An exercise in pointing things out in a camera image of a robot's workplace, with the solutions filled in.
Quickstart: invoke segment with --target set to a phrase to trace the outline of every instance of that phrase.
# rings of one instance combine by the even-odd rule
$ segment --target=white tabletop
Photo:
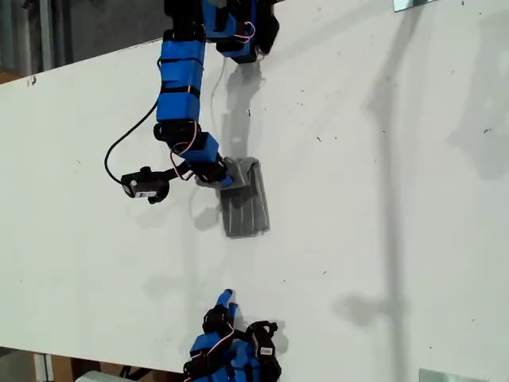
[[[160,42],[2,85],[0,345],[179,371],[230,287],[281,324],[283,381],[507,381],[509,7],[463,3],[283,2],[250,79],[209,46],[200,123],[262,163],[254,239],[224,236],[209,189],[151,206],[103,170]],[[169,168],[154,123],[114,173]]]

